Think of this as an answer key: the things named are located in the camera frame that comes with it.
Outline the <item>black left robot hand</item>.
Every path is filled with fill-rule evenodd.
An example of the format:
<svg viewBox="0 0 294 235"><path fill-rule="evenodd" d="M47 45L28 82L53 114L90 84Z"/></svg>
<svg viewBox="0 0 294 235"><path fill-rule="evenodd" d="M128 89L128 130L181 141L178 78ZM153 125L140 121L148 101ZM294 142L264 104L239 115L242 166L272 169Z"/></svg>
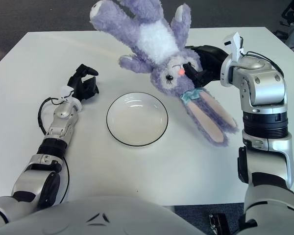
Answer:
<svg viewBox="0 0 294 235"><path fill-rule="evenodd" d="M98 72L95 69L81 64L67 83L74 90L73 97L82 101L98 94L96 76L98 76Z"/></svg>

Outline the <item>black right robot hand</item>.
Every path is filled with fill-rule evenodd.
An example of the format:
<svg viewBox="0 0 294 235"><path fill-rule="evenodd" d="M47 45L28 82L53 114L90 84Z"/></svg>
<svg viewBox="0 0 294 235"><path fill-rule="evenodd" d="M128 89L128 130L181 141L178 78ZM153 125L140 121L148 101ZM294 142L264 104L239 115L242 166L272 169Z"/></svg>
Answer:
<svg viewBox="0 0 294 235"><path fill-rule="evenodd" d="M196 52L200 57L202 71L188 62L183 64L185 75L192 80L195 88L202 88L212 81L221 80L221 67L228 54L222 49L214 46L186 46Z"/></svg>

